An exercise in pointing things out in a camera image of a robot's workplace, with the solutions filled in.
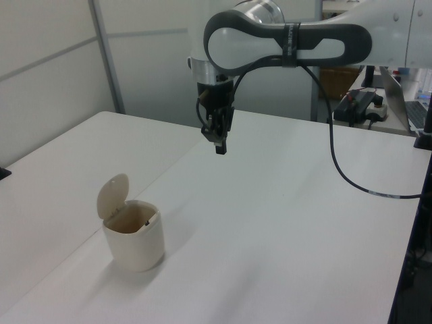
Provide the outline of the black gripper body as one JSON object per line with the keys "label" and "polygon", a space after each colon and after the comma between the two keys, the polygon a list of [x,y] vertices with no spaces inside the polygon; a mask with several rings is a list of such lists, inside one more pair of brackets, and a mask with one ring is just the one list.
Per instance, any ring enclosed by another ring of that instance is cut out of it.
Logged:
{"label": "black gripper body", "polygon": [[206,109],[206,116],[225,114],[230,103],[230,96],[234,89],[234,82],[222,82],[221,84],[197,84],[198,95],[206,90],[207,95],[200,100],[201,105]]}

